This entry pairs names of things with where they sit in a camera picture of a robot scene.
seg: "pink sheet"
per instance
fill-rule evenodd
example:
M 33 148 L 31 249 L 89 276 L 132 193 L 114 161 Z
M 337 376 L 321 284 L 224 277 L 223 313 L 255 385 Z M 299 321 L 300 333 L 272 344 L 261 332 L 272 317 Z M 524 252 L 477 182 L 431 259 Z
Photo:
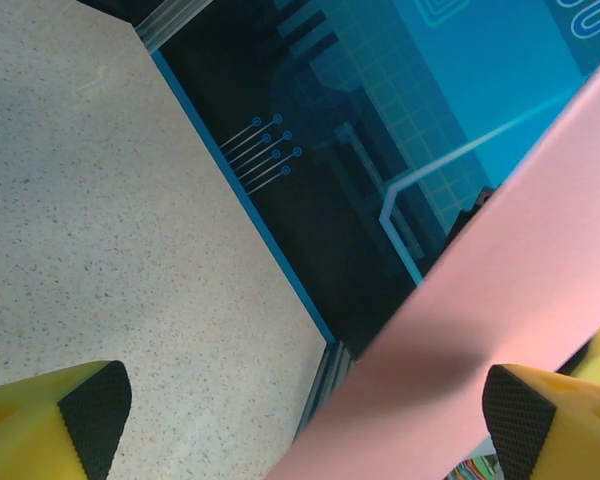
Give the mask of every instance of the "pink sheet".
M 494 363 L 600 327 L 600 71 L 438 262 L 269 480 L 439 480 L 486 435 Z

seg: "white speckled surface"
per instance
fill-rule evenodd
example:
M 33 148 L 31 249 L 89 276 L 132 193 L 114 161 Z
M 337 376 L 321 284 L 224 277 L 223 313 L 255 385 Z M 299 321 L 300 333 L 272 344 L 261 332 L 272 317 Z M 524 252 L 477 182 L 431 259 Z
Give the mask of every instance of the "white speckled surface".
M 323 340 L 130 26 L 0 1 L 0 383 L 123 360 L 112 479 L 261 478 Z

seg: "blue border stripe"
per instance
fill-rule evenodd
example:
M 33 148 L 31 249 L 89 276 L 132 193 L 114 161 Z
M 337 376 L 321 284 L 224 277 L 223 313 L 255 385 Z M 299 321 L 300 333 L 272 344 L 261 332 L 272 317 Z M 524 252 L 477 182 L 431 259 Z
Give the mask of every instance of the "blue border stripe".
M 231 167 L 222 155 L 222 152 L 220 152 L 220 148 L 218 147 L 215 140 L 211 136 L 211 133 L 202 121 L 202 118 L 200 118 L 200 115 L 191 103 L 191 100 L 185 93 L 184 89 L 182 88 L 182 85 L 180 85 L 180 82 L 173 74 L 171 67 L 169 67 L 169 64 L 164 59 L 162 53 L 160 53 L 159 50 L 151 54 L 151 57 L 156 63 L 158 70 L 160 70 L 162 76 L 167 81 L 167 84 L 173 91 L 173 94 L 175 95 L 176 99 L 178 100 L 178 102 L 180 102 L 180 105 L 182 106 L 184 112 L 187 114 L 187 117 L 189 117 L 189 120 L 193 124 L 193 127 L 198 131 L 200 138 L 202 138 L 202 141 L 211 153 L 211 156 L 218 164 L 218 167 L 227 179 L 227 182 L 229 182 L 229 185 L 235 192 L 236 196 L 238 197 L 238 200 L 240 200 L 242 207 L 245 209 L 247 215 L 249 216 L 253 224 L 256 226 L 256 229 L 262 236 L 267 247 L 269 247 L 271 254 L 280 265 L 280 268 L 282 269 L 284 274 L 287 276 L 289 283 L 291 283 L 291 286 L 296 291 L 296 294 L 300 298 L 300 301 L 304 304 L 304 307 L 307 309 L 307 312 L 309 313 L 309 316 L 313 319 L 314 323 L 316 324 L 316 327 L 318 327 L 318 330 L 320 331 L 327 343 L 334 343 L 336 341 L 335 337 L 327 327 L 327 324 L 324 322 L 322 315 L 320 315 L 320 312 L 318 312 L 318 309 L 309 297 L 309 294 L 300 283 L 300 279 L 296 276 L 295 272 L 291 268 L 289 261 L 282 253 L 282 250 L 280 250 L 280 247 L 278 246 L 275 239 L 273 238 L 273 235 L 271 235 L 271 232 L 262 220 L 262 217 L 260 217 L 260 214 L 256 210 L 256 207 L 249 199 L 249 196 L 245 192 L 244 188 L 242 188 L 242 185 L 240 185 L 240 181 L 233 173 L 233 170 L 231 170 Z

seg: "black textured pad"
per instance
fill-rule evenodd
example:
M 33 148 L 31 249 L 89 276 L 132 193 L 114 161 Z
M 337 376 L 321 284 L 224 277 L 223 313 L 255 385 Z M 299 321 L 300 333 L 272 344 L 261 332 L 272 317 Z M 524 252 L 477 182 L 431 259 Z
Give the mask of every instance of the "black textured pad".
M 502 365 L 489 370 L 482 411 L 507 480 L 528 480 L 556 407 Z
M 58 407 L 87 478 L 104 480 L 131 408 L 131 385 L 122 362 L 107 364 Z

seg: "pink paper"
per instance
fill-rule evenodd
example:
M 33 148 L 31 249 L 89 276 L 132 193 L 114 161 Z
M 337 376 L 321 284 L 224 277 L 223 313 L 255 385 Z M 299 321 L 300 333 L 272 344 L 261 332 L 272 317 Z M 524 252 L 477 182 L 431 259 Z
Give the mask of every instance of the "pink paper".
M 492 364 L 555 370 L 600 327 L 600 71 L 483 210 L 269 480 L 439 480 Z

